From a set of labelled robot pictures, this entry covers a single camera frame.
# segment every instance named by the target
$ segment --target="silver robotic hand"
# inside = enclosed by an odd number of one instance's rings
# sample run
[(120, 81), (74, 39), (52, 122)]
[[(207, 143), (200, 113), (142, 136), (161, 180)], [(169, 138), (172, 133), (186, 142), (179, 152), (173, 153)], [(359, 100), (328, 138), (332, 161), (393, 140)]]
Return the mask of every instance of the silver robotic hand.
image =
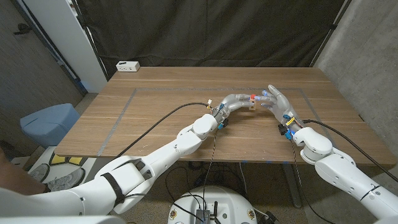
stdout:
[(217, 123), (219, 123), (226, 119), (232, 111), (251, 106), (254, 106), (254, 103), (250, 101), (249, 94), (230, 94), (216, 108), (213, 108), (212, 113)]
[(268, 89), (270, 92), (263, 90), (262, 96), (255, 96), (254, 99), (265, 101), (265, 103), (261, 103), (261, 106), (269, 109), (281, 123), (286, 120), (284, 117), (285, 114), (297, 118), (297, 113), (294, 111), (293, 106), (289, 103), (286, 96), (273, 85), (268, 85)]
[(262, 91), (262, 96), (255, 96), (254, 99), (264, 101), (261, 106), (269, 109), (275, 118), (286, 128), (291, 129), (293, 132), (304, 128), (303, 122), (297, 116), (293, 106), (289, 103), (286, 96), (283, 95), (273, 85), (268, 85), (267, 90)]

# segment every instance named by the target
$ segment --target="wooden table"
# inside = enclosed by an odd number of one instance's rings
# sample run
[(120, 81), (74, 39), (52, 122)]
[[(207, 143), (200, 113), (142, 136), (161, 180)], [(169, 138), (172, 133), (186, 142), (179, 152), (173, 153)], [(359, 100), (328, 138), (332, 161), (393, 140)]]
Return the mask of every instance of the wooden table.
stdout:
[[(116, 72), (57, 146), (61, 156), (113, 157), (174, 108), (213, 100), (216, 106), (231, 93), (261, 94), (268, 84), (277, 87), (301, 119), (316, 119), (341, 131), (383, 165), (395, 156), (358, 116), (321, 70), (317, 68), (205, 68), (142, 67), (138, 72)], [(177, 133), (208, 113), (194, 105), (161, 122), (126, 155), (146, 156), (176, 138)], [(290, 142), (281, 136), (274, 115), (261, 106), (241, 108), (218, 131), (215, 161), (293, 163)], [(357, 164), (371, 162), (337, 134), (310, 124)], [(213, 136), (185, 161), (209, 161)]]

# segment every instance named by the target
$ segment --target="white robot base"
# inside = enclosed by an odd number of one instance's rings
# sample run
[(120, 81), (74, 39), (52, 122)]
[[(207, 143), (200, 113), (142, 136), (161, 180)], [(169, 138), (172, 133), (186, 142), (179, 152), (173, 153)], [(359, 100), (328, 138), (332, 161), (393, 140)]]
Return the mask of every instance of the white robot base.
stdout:
[[(192, 195), (203, 196), (203, 187), (198, 187), (190, 191)], [(257, 223), (256, 214), (253, 206), (242, 195), (227, 189), (226, 187), (209, 185), (205, 189), (205, 202), (207, 203), (207, 215), (204, 223)], [(182, 197), (175, 201), (178, 206), (192, 212), (197, 217), (204, 219), (203, 200), (200, 197)], [(172, 205), (168, 217), (168, 224), (188, 224), (201, 223), (193, 215), (184, 212), (182, 209)]]

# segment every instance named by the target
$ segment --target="black strap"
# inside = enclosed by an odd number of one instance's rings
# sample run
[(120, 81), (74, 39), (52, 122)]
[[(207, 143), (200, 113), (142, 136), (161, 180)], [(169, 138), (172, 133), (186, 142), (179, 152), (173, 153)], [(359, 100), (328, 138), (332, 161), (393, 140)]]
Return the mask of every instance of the black strap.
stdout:
[(119, 203), (123, 203), (124, 202), (124, 195), (122, 193), (122, 189), (120, 188), (119, 184), (116, 182), (114, 177), (110, 173), (105, 173), (105, 174), (103, 174), (101, 176), (105, 177), (105, 179), (111, 185), (114, 193), (116, 194), (116, 200), (114, 202), (114, 206), (113, 207), (117, 206)]

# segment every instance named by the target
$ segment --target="blue chair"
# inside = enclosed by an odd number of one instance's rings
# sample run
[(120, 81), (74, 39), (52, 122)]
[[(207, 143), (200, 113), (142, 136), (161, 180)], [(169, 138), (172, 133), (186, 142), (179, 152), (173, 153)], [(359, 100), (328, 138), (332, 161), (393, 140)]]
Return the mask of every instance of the blue chair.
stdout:
[(21, 118), (22, 132), (43, 147), (56, 146), (79, 119), (70, 103), (51, 106)]

